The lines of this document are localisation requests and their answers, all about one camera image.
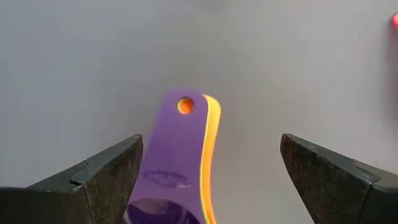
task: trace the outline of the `orange hole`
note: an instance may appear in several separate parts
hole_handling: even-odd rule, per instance
[[[178,101],[177,109],[181,114],[190,114],[193,111],[193,100],[189,97],[183,97]]]

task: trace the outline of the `embossed logo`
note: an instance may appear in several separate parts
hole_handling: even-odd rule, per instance
[[[152,181],[153,183],[160,185],[162,187],[169,188],[187,188],[191,187],[192,183],[189,181],[188,177],[185,177],[176,172],[169,172],[163,170],[152,170],[145,172],[142,176]]]

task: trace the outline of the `purple plastic piece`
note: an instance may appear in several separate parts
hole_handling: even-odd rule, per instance
[[[183,97],[193,100],[190,114],[181,114],[177,109]],[[166,94],[129,199],[127,213],[132,223],[205,223],[200,163],[207,114],[208,103],[201,93]]]

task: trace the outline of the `white surface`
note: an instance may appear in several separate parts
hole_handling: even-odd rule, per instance
[[[223,108],[218,222],[311,223],[282,133],[398,173],[396,11],[396,0],[2,1],[0,185],[147,139],[178,86]]]

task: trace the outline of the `yellow layer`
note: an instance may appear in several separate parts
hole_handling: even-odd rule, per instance
[[[206,223],[216,224],[213,204],[211,203],[211,161],[213,160],[221,107],[218,101],[213,97],[208,95],[204,96],[208,102],[208,116],[200,166],[200,197]]]

